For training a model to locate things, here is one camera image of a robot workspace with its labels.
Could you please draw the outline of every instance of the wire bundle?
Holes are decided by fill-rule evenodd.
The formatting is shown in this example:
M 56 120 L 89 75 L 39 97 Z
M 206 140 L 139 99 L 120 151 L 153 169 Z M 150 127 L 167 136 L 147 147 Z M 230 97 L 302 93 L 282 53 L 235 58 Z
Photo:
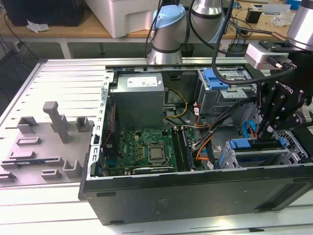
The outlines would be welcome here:
M 202 106 L 202 104 L 198 104 L 198 105 L 196 105 L 194 108 L 200 108 Z M 195 126 L 196 127 L 204 127 L 204 124 L 199 124 L 198 123 L 198 119 L 199 119 L 199 116 L 198 115 L 196 115 L 196 118 L 195 118 Z
M 198 150 L 196 160 L 201 160 L 201 158 L 199 157 L 200 153 L 201 153 L 202 149 L 211 141 L 211 139 L 214 136 L 214 132 L 218 128 L 218 126 L 220 126 L 226 119 L 230 118 L 235 113 L 237 108 L 239 108 L 240 106 L 242 106 L 244 104 L 248 104 L 248 103 L 252 103 L 252 102 L 256 102 L 256 97 L 243 99 L 243 100 L 237 102 L 236 104 L 234 104 L 233 106 L 231 106 L 230 108 L 228 108 L 226 111 L 224 111 L 222 114 L 220 114 L 215 119 L 215 121 L 210 126 L 210 128 L 207 132 L 207 135 L 202 140 L 197 142 L 194 146 L 194 149 Z
M 106 141 L 104 141 L 103 147 L 106 147 L 106 144 L 107 144 L 108 140 L 110 139 L 110 137 L 113 133 L 113 126 L 114 126 L 113 117 L 114 117 L 114 105 L 112 105 L 110 133 L 109 133 L 108 137 L 106 138 Z
M 173 115 L 173 116 L 165 116 L 163 118 L 179 118 L 179 117 L 185 115 L 185 113 L 187 112 L 187 109 L 188 109 L 188 103 L 187 103 L 186 99 L 178 91 L 176 91 L 175 89 L 169 88 L 168 90 L 174 91 L 180 98 L 182 98 L 182 100 L 185 103 L 185 108 L 184 108 L 184 110 L 182 111 L 181 114 L 177 114 L 177 115 Z

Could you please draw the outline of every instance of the motherboard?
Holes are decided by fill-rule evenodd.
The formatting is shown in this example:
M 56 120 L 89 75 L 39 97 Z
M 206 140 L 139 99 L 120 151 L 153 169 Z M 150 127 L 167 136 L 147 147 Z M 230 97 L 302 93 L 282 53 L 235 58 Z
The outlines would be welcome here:
M 106 175 L 152 173 L 153 169 L 178 172 L 173 130 L 122 131 L 116 159 L 106 159 Z M 191 149 L 196 139 L 192 129 L 185 128 L 186 144 Z

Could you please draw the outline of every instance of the green circuit board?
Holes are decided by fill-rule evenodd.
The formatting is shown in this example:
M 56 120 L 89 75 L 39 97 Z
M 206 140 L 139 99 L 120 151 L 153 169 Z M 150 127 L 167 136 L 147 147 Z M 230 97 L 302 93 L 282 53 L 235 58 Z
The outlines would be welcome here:
M 192 129 L 185 129 L 188 143 L 190 146 L 195 142 L 195 136 Z M 165 154 L 165 161 L 159 164 L 149 162 L 149 154 L 151 148 L 162 147 Z M 164 130 L 138 130 L 138 131 L 122 131 L 119 141 L 119 152 L 117 157 L 116 170 L 119 169 L 120 175 L 123 169 L 134 169 L 137 167 L 158 167 L 171 166 L 175 172 L 178 171 L 175 159 L 175 152 L 171 129 Z

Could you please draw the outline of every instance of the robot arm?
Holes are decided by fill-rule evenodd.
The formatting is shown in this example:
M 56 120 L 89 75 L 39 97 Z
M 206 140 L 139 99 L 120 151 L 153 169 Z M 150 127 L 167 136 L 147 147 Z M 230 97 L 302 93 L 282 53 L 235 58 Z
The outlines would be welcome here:
M 257 84 L 259 139 L 270 138 L 273 131 L 313 125 L 308 109 L 313 96 L 312 22 L 313 0 L 302 0 L 288 31 L 288 43 L 260 41 L 248 46 L 245 58 L 257 69 L 281 69 L 283 63 L 295 68 L 289 76 Z
M 181 44 L 196 39 L 190 29 L 188 17 L 189 14 L 181 5 L 168 5 L 161 8 L 153 34 L 153 49 L 148 57 L 149 64 L 182 63 Z M 196 0 L 190 17 L 195 30 L 206 41 L 210 41 L 222 23 L 219 0 Z

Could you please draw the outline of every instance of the white box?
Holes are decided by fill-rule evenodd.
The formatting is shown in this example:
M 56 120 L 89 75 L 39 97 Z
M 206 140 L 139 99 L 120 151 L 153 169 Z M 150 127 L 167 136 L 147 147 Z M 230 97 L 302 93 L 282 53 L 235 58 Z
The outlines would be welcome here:
M 158 0 L 85 0 L 113 38 L 149 30 Z

